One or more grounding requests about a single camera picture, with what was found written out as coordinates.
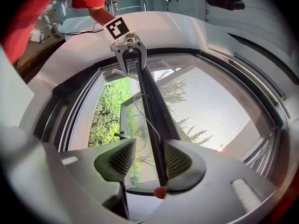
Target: red shirt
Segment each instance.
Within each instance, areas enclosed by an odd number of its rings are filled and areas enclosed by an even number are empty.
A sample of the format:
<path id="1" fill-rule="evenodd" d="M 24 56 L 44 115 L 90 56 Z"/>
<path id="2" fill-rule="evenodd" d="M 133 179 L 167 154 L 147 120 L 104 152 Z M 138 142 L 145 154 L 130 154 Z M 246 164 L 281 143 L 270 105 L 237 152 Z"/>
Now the red shirt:
<path id="1" fill-rule="evenodd" d="M 11 20 L 10 27 L 2 41 L 2 47 L 11 63 L 19 59 L 27 45 L 30 32 L 39 14 L 51 0 L 26 0 Z M 72 0 L 74 8 L 101 7 L 105 0 Z"/>

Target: black cable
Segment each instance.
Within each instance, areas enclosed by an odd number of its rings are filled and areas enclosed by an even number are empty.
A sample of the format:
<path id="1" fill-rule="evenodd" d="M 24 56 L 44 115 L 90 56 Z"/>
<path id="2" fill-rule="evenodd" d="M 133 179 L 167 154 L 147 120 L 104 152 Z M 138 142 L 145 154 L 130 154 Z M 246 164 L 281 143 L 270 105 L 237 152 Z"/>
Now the black cable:
<path id="1" fill-rule="evenodd" d="M 97 32 L 100 32 L 100 31 L 104 30 L 103 28 L 102 28 L 102 29 L 94 30 L 94 26 L 93 26 L 93 30 L 92 30 L 92 31 L 70 32 L 70 33 L 56 32 L 56 33 L 54 33 L 54 34 L 51 34 L 51 35 L 45 37 L 45 38 L 42 39 L 39 43 L 42 43 L 44 40 L 46 40 L 46 39 L 48 39 L 49 37 L 54 36 L 54 35 L 80 35 L 80 34 L 84 34 L 84 33 L 97 33 Z"/>

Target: tree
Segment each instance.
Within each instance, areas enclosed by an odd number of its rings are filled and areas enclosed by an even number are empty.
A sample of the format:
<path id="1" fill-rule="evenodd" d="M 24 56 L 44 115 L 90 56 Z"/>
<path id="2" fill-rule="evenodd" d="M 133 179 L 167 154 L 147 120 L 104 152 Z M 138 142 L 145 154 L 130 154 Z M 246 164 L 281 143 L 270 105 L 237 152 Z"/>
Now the tree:
<path id="1" fill-rule="evenodd" d="M 163 79 L 167 73 L 169 73 L 169 70 L 164 71 L 157 78 L 157 81 Z M 159 87 L 162 97 L 164 98 L 170 112 L 173 112 L 173 111 L 171 110 L 170 105 L 168 105 L 169 103 L 175 104 L 175 103 L 179 103 L 181 101 L 186 101 L 184 99 L 184 95 L 186 93 L 183 90 L 183 88 L 186 87 L 186 85 L 187 85 L 187 83 L 185 82 L 185 80 L 180 80 L 180 77 L 177 77 Z M 212 135 L 211 135 L 211 136 L 204 138 L 203 140 L 198 141 L 198 138 L 201 135 L 205 134 L 206 130 L 201 130 L 193 135 L 190 135 L 191 131 L 195 128 L 195 126 L 188 127 L 186 125 L 186 122 L 188 119 L 189 118 L 184 118 L 177 123 L 174 122 L 177 124 L 176 127 L 178 130 L 178 134 L 182 141 L 193 142 L 193 143 L 202 145 L 202 144 L 208 142 L 212 138 Z"/>

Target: person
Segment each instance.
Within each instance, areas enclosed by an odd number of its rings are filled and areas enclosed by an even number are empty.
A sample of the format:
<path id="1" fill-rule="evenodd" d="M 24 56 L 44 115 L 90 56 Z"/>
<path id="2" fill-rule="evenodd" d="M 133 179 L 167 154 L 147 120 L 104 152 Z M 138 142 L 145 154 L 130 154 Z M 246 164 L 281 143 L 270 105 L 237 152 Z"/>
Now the person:
<path id="1" fill-rule="evenodd" d="M 26 0 L 11 19 L 8 30 L 5 31 L 1 41 L 11 64 L 14 64 L 24 53 L 36 20 L 50 1 Z M 74 8 L 87 8 L 90 16 L 101 25 L 115 18 L 105 9 L 104 4 L 105 0 L 72 0 Z"/>

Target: wire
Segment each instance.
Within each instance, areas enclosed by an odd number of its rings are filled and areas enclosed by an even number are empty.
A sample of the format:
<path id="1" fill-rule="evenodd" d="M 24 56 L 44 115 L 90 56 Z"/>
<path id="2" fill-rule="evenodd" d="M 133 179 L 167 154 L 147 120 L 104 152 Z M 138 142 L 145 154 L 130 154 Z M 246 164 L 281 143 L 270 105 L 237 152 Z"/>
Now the wire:
<path id="1" fill-rule="evenodd" d="M 97 32 L 100 32 L 100 31 L 104 30 L 103 28 L 102 28 L 102 29 L 94 30 L 94 26 L 93 26 L 93 30 L 92 30 L 92 31 L 70 32 L 70 33 L 56 32 L 56 33 L 51 34 L 51 35 L 45 37 L 44 39 L 42 39 L 42 40 L 40 41 L 40 43 L 42 43 L 44 40 L 46 40 L 46 39 L 48 39 L 48 38 L 50 38 L 50 37 L 52 37 L 52 36 L 54 36 L 54 35 L 80 35 L 80 34 L 84 34 L 84 33 L 97 33 Z"/>
<path id="2" fill-rule="evenodd" d="M 157 135 L 158 135 L 158 137 L 159 137 L 159 143 L 161 143 L 161 137 L 160 137 L 160 135 L 159 135 L 159 132 L 155 129 L 155 127 L 151 124 L 151 122 L 145 117 L 145 115 L 141 112 L 141 110 L 137 107 L 137 105 L 136 105 L 136 100 L 135 100 L 135 98 L 136 98 L 136 95 L 139 95 L 138 93 L 137 94 L 135 94 L 134 96 L 133 96 L 133 101 L 134 101 L 134 104 L 135 104 L 135 106 L 136 106 L 136 109 L 140 112 L 140 114 L 146 119 L 146 121 L 149 123 L 149 125 L 153 128 L 153 130 L 157 133 Z"/>

